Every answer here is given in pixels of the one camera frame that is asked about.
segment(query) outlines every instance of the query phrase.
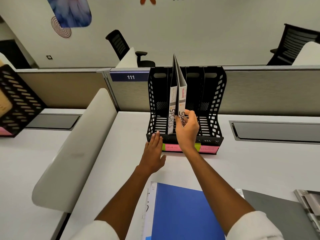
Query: white wall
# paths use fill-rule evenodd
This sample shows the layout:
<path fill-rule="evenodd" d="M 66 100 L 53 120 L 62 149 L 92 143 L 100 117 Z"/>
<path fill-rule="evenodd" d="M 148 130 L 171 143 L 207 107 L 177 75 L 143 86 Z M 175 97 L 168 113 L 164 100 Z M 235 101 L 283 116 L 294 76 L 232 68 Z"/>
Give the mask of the white wall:
<path fill-rule="evenodd" d="M 30 56 L 26 48 L 21 44 L 20 40 L 15 36 L 12 30 L 6 23 L 0 24 L 0 41 L 1 40 L 15 40 L 22 54 L 30 65 L 34 64 L 34 59 Z"/>
<path fill-rule="evenodd" d="M 88 0 L 92 23 L 64 39 L 47 0 L 0 0 L 0 15 L 39 67 L 116 66 L 106 35 L 119 29 L 158 66 L 266 64 L 284 23 L 320 30 L 320 0 Z"/>

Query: white sleeve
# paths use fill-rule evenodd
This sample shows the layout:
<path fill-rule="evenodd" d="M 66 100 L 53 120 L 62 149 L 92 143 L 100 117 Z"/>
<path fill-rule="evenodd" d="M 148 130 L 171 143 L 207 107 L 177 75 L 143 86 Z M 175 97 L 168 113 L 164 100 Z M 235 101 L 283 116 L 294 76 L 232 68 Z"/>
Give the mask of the white sleeve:
<path fill-rule="evenodd" d="M 226 240 L 283 240 L 283 236 L 265 213 L 253 211 L 231 227 Z"/>
<path fill-rule="evenodd" d="M 108 223 L 95 220 L 82 228 L 70 240 L 119 240 L 119 238 Z"/>

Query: forearm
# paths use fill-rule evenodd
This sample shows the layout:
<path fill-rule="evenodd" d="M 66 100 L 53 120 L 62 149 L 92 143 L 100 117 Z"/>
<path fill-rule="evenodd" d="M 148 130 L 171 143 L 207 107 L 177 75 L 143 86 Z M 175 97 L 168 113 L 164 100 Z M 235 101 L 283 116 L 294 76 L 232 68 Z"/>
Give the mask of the forearm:
<path fill-rule="evenodd" d="M 243 199 L 196 151 L 185 151 L 202 191 L 227 235 L 231 227 L 254 208 Z"/>
<path fill-rule="evenodd" d="M 95 220 L 105 221 L 113 227 L 120 240 L 126 238 L 132 216 L 150 174 L 139 166 Z"/>

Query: hand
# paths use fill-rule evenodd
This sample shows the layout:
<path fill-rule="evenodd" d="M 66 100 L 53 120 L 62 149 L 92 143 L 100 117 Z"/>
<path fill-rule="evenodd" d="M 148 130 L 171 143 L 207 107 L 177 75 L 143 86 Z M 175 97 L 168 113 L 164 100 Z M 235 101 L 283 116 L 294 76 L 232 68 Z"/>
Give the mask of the hand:
<path fill-rule="evenodd" d="M 186 109 L 185 115 L 188 115 L 189 119 L 185 117 L 184 127 L 182 127 L 180 118 L 175 116 L 177 140 L 183 153 L 187 150 L 195 149 L 196 137 L 199 132 L 199 124 L 195 112 Z"/>
<path fill-rule="evenodd" d="M 162 136 L 157 131 L 156 134 L 152 134 L 150 142 L 146 142 L 144 152 L 138 167 L 143 169 L 146 173 L 151 175 L 157 172 L 160 168 L 165 165 L 166 155 L 161 158 L 162 152 Z"/>

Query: pink sticky note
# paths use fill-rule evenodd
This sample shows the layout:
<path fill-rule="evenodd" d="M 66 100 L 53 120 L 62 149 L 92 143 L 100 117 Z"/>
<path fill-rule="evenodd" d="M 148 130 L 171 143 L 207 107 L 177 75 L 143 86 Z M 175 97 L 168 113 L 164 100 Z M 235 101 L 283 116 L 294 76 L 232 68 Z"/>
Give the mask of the pink sticky note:
<path fill-rule="evenodd" d="M 219 146 L 201 145 L 199 152 L 216 154 Z"/>
<path fill-rule="evenodd" d="M 0 136 L 12 136 L 12 134 L 7 131 L 5 128 L 0 127 Z"/>
<path fill-rule="evenodd" d="M 169 152 L 182 152 L 178 144 L 166 144 L 165 150 Z"/>

